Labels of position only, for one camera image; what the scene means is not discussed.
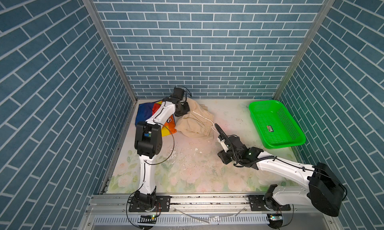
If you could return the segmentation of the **rainbow striped shorts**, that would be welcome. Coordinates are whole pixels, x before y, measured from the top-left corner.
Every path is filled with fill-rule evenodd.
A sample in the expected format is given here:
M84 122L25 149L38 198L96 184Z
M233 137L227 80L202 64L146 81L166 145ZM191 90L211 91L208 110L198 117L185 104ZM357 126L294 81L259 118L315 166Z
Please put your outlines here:
M149 119L152 115L154 115L155 112L161 107L162 103L163 103L163 101L139 104L138 113L137 113L137 116L135 119L135 126L139 122L143 122L143 121ZM166 128L168 128L172 134L175 134L177 132L174 115L171 115L168 118L167 122L165 123L165 127L162 127L162 136L163 137L171 134Z

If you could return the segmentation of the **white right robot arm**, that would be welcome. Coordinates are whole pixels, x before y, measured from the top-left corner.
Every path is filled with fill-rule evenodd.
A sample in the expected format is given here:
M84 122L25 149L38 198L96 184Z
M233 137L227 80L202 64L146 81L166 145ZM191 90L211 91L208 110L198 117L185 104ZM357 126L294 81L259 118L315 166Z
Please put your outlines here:
M323 164L308 165L274 156L262 149L245 145L220 143L218 156L224 164L235 162L237 167L253 168L269 172L298 184L296 187L270 185L263 197L268 210L277 211L285 206L313 206L321 213L337 217L347 190L330 168Z

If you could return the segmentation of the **beige shorts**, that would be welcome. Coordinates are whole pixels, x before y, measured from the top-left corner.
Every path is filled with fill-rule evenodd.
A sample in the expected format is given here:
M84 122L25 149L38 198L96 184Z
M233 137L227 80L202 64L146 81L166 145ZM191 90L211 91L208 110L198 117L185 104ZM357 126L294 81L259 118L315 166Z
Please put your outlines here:
M214 115L208 107L187 99L190 111L176 120L176 130L194 139L209 139L214 134Z

